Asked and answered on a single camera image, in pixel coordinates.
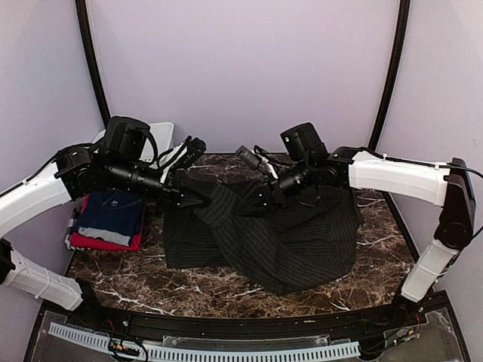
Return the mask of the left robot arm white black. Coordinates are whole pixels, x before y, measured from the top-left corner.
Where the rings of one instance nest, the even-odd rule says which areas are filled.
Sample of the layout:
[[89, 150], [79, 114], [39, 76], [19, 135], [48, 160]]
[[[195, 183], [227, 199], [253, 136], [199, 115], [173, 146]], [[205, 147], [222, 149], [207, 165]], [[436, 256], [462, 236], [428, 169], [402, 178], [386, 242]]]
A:
[[[159, 152], [147, 123], [113, 117], [100, 140], [61, 149], [32, 176], [1, 193], [1, 235], [45, 211], [107, 188], [155, 199], [160, 210], [207, 207], [210, 198], [181, 173], [205, 150], [204, 141], [187, 137]], [[91, 329], [106, 323], [106, 311], [88, 282], [35, 264], [5, 239], [1, 240], [1, 284], [76, 311]]]

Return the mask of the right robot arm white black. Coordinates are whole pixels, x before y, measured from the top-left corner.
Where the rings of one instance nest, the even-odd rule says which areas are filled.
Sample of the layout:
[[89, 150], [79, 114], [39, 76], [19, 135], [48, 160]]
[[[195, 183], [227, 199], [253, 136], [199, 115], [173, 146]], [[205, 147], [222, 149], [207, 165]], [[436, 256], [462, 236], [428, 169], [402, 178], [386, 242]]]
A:
[[414, 315], [432, 285], [478, 235], [475, 195], [464, 160], [424, 162], [378, 154], [365, 147], [342, 146], [329, 152], [311, 123], [299, 124], [280, 135], [290, 156], [285, 169], [267, 151], [240, 146], [236, 155], [263, 173], [242, 199], [238, 214], [261, 215], [284, 207], [289, 198], [310, 186], [373, 189], [426, 201], [441, 208], [438, 227], [385, 311], [392, 327], [401, 327]]

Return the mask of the navy blue t-shirt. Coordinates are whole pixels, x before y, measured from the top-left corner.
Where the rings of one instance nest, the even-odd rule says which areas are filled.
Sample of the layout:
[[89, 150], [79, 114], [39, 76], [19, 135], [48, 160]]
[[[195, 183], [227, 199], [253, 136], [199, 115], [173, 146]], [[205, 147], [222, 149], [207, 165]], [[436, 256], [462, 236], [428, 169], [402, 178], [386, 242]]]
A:
[[144, 199], [119, 189], [92, 192], [85, 198], [73, 231], [127, 247], [141, 233], [145, 206]]

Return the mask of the black clothes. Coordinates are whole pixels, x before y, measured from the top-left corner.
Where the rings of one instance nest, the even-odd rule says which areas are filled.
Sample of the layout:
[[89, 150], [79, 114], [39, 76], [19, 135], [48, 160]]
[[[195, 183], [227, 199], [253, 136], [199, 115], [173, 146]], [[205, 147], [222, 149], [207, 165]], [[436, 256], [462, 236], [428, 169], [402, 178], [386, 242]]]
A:
[[234, 208], [251, 181], [195, 182], [212, 200], [164, 216], [169, 268], [231, 266], [276, 294], [307, 290], [348, 274], [356, 260], [361, 214], [350, 190], [313, 186], [263, 217]]

